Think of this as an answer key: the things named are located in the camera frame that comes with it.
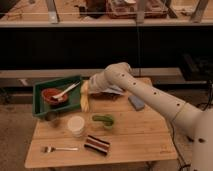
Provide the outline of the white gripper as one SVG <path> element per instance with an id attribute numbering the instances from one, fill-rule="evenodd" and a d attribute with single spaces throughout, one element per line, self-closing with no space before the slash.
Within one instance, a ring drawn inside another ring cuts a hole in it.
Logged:
<path id="1" fill-rule="evenodd" d="M 124 90 L 116 85 L 109 83 L 104 73 L 97 73 L 89 79 L 89 93 L 96 94 L 101 92 L 122 95 Z"/>

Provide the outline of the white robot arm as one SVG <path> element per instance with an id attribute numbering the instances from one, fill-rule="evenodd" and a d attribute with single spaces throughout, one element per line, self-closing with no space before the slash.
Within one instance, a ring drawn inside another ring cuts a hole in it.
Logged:
<path id="1" fill-rule="evenodd" d="M 190 103 L 139 81 L 126 62 L 108 65 L 89 79 L 89 92 L 116 85 L 139 97 L 194 140 L 190 171 L 213 171 L 213 108 L 200 110 Z"/>

